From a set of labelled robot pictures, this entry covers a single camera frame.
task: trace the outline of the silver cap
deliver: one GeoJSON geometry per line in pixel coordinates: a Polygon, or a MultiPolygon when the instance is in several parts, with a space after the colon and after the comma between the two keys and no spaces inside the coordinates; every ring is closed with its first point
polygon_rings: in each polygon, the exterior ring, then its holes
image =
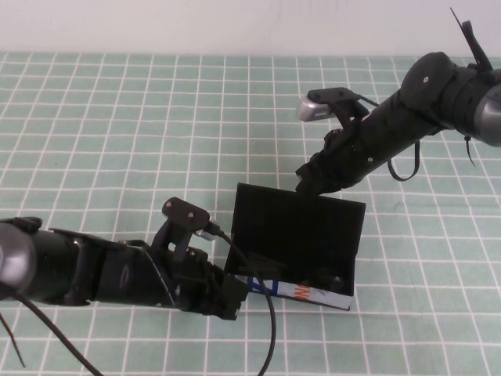
{"type": "Polygon", "coordinates": [[[8,223],[0,223],[0,281],[23,292],[34,278],[37,254],[30,237],[8,223]]]}
{"type": "Polygon", "coordinates": [[[501,146],[501,84],[481,99],[474,116],[477,138],[489,146],[501,146]]]}
{"type": "Polygon", "coordinates": [[[301,121],[315,121],[333,118],[334,115],[327,104],[318,104],[307,96],[302,96],[296,108],[296,116],[301,121]]]}

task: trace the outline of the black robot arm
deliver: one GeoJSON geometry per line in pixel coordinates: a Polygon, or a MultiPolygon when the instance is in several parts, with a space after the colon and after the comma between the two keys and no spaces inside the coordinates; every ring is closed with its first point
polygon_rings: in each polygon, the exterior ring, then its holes
{"type": "Polygon", "coordinates": [[[211,239],[218,226],[208,212],[175,197],[162,212],[168,219],[151,246],[142,240],[40,230],[42,221],[34,217],[0,220],[0,282],[50,305],[99,301],[235,320],[247,285],[189,246],[192,235],[211,239]]]}
{"type": "Polygon", "coordinates": [[[312,90],[301,98],[300,120],[337,117],[342,128],[329,132],[323,149],[296,171],[297,192],[337,192],[384,163],[394,178],[410,179],[419,168],[420,140],[445,130],[462,133],[467,142],[474,138],[501,146],[501,70],[492,69],[470,22],[460,26],[475,64],[460,67],[443,52],[429,53],[413,64],[401,88],[380,105],[345,88],[312,90]],[[376,107],[370,112],[360,100],[376,107]],[[399,178],[391,159],[412,145],[416,168],[409,178],[399,178]]]}

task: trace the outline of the black cable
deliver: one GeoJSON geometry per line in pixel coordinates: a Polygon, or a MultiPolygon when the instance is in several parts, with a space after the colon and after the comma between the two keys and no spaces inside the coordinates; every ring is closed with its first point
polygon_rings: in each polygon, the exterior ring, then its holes
{"type": "Polygon", "coordinates": [[[3,327],[9,333],[10,340],[13,342],[14,349],[16,350],[17,357],[19,358],[19,361],[21,362],[21,365],[23,368],[26,368],[26,364],[24,363],[23,356],[21,355],[21,351],[19,350],[19,347],[17,346],[16,338],[14,337],[13,331],[10,330],[9,325],[7,324],[7,321],[3,318],[2,314],[0,313],[0,321],[2,322],[3,327]]]}
{"type": "Polygon", "coordinates": [[[94,376],[104,376],[101,372],[99,372],[92,364],[85,359],[85,357],[73,346],[68,338],[63,334],[63,332],[29,299],[19,294],[17,291],[13,290],[6,284],[0,282],[0,293],[9,296],[10,298],[16,299],[18,302],[23,303],[32,313],[34,313],[40,320],[44,322],[47,327],[54,333],[57,338],[66,346],[66,348],[70,351],[70,353],[78,359],[78,361],[87,368],[91,374],[94,376]]]}
{"type": "Polygon", "coordinates": [[[268,355],[266,356],[265,363],[263,364],[263,367],[261,368],[261,370],[258,373],[258,376],[263,376],[265,374],[266,370],[268,370],[268,366],[273,358],[273,351],[275,350],[276,315],[275,315],[275,308],[273,307],[272,298],[269,295],[268,288],[265,286],[265,282],[263,281],[263,279],[261,278],[261,276],[259,275],[257,270],[251,265],[251,263],[249,262],[246,255],[233,243],[233,241],[229,238],[228,235],[226,235],[224,233],[224,231],[219,230],[218,236],[221,237],[222,239],[224,239],[226,241],[226,243],[228,243],[229,246],[231,248],[233,248],[235,253],[240,257],[242,262],[245,264],[245,266],[247,268],[249,268],[249,270],[254,274],[254,276],[256,277],[256,279],[259,282],[259,285],[261,286],[261,288],[263,290],[263,293],[265,294],[266,301],[268,302],[269,314],[270,314],[270,318],[272,320],[272,339],[271,339],[270,344],[269,344],[268,355]]]}

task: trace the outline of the black cardboard box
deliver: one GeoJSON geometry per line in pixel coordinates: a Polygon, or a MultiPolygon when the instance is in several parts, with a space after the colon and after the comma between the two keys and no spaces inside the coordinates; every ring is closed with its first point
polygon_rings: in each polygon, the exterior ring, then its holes
{"type": "MultiPolygon", "coordinates": [[[[349,310],[366,204],[239,183],[231,235],[271,295],[349,310]]],[[[262,293],[230,248],[225,271],[262,293]]]]}

